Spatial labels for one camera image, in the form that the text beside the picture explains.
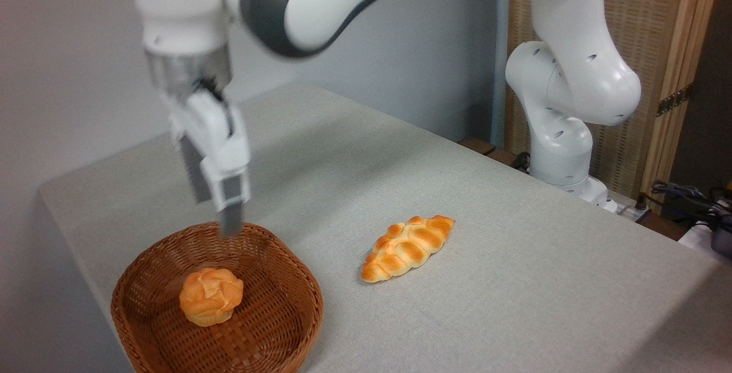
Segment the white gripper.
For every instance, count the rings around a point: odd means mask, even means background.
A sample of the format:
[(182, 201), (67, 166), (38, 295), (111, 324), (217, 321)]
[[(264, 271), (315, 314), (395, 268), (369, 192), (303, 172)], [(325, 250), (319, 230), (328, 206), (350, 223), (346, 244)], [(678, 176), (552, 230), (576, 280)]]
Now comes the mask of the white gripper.
[(196, 203), (211, 199), (219, 236), (236, 237), (251, 198), (251, 156), (240, 111), (207, 89), (186, 98), (168, 94), (166, 106)]

